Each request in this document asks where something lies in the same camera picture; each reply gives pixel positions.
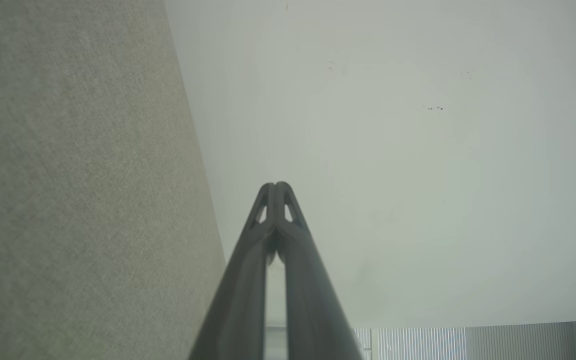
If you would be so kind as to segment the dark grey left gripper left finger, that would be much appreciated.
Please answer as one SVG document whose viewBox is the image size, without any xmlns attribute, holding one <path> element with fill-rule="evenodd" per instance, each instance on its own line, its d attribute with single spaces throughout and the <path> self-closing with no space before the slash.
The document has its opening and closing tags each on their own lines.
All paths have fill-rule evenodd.
<svg viewBox="0 0 576 360">
<path fill-rule="evenodd" d="M 191 360 L 263 359 L 266 271 L 276 251 L 274 197 L 274 183 L 260 188 L 190 351 Z"/>
</svg>

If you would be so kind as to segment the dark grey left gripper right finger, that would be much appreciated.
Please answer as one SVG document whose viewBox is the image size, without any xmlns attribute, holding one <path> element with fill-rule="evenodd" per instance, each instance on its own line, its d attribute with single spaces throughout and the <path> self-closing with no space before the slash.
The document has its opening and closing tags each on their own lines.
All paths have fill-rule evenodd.
<svg viewBox="0 0 576 360">
<path fill-rule="evenodd" d="M 285 265 L 287 352 L 291 360 L 361 360 L 297 196 L 277 182 L 275 226 Z"/>
</svg>

